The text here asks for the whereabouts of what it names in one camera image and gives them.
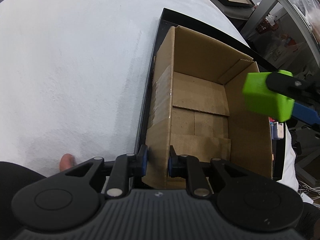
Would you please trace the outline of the person's left hand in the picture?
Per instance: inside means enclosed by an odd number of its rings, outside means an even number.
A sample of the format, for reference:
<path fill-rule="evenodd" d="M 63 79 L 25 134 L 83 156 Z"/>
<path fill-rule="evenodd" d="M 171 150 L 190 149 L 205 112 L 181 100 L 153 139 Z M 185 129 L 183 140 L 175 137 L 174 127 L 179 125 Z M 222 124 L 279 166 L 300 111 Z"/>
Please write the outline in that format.
<path fill-rule="evenodd" d="M 66 153 L 61 157 L 59 170 L 63 172 L 75 166 L 75 157 L 72 154 Z"/>

